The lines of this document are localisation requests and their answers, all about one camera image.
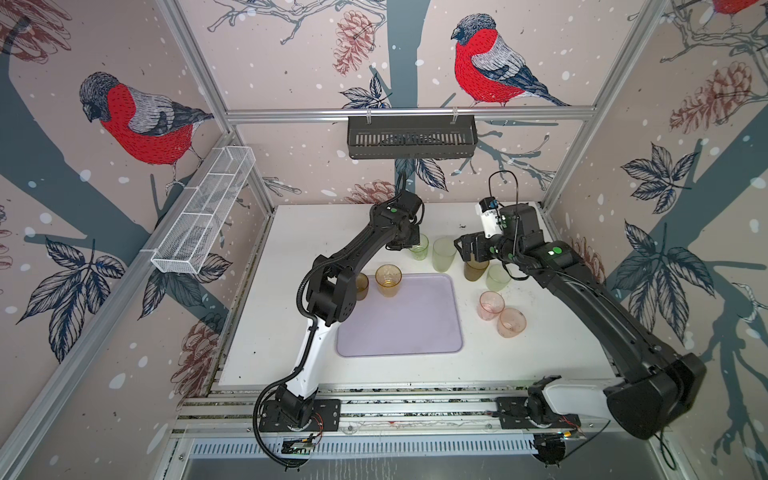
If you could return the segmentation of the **tall pale green textured glass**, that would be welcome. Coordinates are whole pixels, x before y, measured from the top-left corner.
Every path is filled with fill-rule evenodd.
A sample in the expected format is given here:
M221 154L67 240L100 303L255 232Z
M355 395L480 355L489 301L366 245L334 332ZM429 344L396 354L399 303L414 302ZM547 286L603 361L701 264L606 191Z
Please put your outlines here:
M439 273L447 272L456 256L457 250L454 239L450 236L438 238L433 244L432 265Z

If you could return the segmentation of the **smooth green glass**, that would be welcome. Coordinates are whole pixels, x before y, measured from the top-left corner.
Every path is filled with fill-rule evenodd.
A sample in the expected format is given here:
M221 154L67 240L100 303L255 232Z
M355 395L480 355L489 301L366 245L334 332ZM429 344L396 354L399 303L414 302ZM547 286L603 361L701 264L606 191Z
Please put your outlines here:
M419 243L412 246L409 249L412 257L417 261L423 261L426 259L429 253L429 238L425 234L421 234Z

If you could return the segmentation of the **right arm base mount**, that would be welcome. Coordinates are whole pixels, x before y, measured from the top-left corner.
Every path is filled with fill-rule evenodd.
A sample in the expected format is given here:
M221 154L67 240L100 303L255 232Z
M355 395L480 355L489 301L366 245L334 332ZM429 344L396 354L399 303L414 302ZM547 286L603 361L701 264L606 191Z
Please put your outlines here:
M561 428L580 430L581 421L577 415L555 413L544 397L544 387L559 375L543 377L527 389L525 396L503 396L495 399L496 411L502 429L548 429Z

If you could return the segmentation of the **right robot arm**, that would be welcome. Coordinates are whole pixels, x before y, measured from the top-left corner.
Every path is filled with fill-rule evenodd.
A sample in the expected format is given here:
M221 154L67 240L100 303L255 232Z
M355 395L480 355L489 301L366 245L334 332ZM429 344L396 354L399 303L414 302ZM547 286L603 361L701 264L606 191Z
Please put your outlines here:
M531 421L548 426L560 416L616 422L647 440L693 406L706 367L694 354L676 353L600 285L584 259L563 241L546 241L533 206L503 206L486 197L476 205L483 229L454 246L464 260L497 260L560 299L597 338L619 374L615 380L544 377L528 389Z

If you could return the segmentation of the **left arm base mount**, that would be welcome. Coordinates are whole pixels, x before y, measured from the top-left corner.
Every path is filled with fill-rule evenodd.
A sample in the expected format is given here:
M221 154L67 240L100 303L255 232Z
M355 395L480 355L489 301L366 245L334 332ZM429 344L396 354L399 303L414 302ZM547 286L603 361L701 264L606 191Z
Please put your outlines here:
M254 410L260 433L336 432L340 414L339 399L307 399L298 403L266 400Z

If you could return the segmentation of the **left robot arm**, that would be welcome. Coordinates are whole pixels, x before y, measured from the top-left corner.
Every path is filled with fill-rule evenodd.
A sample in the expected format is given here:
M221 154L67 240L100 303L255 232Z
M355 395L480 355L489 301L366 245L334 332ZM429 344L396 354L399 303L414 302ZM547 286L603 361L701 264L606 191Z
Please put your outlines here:
M304 400L316 393L319 381L315 370L323 342L332 327L346 321L354 310L358 274L383 248L400 251L415 246L420 240L423 216L421 198L403 190L373 205L366 226L344 248L328 257L316 257L296 295L297 309L309 326L296 365L279 381L286 395Z

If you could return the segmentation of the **smooth yellow glass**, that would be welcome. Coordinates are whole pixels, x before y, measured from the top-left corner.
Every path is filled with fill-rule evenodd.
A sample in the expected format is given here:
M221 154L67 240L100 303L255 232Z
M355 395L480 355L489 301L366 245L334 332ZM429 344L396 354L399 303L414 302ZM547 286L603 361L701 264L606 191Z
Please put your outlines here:
M402 279L402 271L394 264L381 265L375 272L378 290L387 298L392 298L398 293Z

